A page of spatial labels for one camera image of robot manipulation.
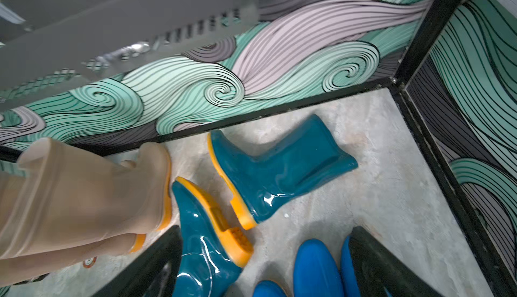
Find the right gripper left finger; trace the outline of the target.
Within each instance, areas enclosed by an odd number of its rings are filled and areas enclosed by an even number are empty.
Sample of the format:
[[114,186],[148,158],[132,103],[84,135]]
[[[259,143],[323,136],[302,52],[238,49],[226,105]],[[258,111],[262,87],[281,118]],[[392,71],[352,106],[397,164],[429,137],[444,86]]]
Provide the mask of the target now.
[[94,295],[172,296],[182,247],[180,227],[173,226]]

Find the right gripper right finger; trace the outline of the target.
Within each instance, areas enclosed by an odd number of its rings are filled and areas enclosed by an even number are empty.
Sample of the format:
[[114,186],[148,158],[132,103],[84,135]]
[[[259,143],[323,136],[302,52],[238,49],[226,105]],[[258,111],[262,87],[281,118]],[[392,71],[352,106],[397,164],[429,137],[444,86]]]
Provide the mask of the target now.
[[412,272],[365,228],[356,226],[351,234],[366,250],[366,260],[391,296],[440,296],[433,287]]

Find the blue boot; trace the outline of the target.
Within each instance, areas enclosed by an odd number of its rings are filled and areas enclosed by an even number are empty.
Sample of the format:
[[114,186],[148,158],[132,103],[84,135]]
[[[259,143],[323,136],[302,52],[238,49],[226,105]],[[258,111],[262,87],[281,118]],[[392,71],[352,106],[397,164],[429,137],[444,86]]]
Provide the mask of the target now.
[[366,260],[366,250],[349,235],[341,250],[341,278],[346,296],[391,296]]
[[295,296],[344,296],[337,264],[327,246],[318,239],[303,242],[294,264]]
[[286,297],[287,294],[279,284],[271,280],[263,280],[254,288],[252,297]]

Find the teal boot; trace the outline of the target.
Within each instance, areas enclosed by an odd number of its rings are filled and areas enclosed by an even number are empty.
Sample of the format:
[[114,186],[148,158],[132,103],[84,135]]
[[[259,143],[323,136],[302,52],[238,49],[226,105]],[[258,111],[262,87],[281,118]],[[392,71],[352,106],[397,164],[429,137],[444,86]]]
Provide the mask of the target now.
[[230,227],[221,207],[195,183],[177,177],[172,192],[183,239],[173,296],[223,296],[254,253],[238,227]]
[[270,150],[257,156],[210,131],[211,162],[232,192],[230,205],[245,230],[268,220],[281,206],[358,167],[317,115],[309,116]]

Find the blue boot front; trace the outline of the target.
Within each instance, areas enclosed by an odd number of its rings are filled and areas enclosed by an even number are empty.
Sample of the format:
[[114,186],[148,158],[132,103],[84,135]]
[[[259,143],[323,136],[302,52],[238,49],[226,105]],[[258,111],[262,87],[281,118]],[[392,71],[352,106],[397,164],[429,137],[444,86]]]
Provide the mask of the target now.
[[279,284],[271,280],[263,280],[254,288],[252,297],[286,297],[287,294]]

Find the beige boot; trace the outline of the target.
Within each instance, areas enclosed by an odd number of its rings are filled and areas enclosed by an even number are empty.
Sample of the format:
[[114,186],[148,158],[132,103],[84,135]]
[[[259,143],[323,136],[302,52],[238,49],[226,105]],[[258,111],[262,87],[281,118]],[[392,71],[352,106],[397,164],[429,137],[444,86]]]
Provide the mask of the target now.
[[11,286],[103,255],[126,255],[143,247],[146,235],[122,234],[80,247],[1,260],[1,286]]
[[111,162],[50,138],[1,173],[1,258],[11,259],[134,234],[133,250],[172,219],[167,148],[143,144],[134,161]]

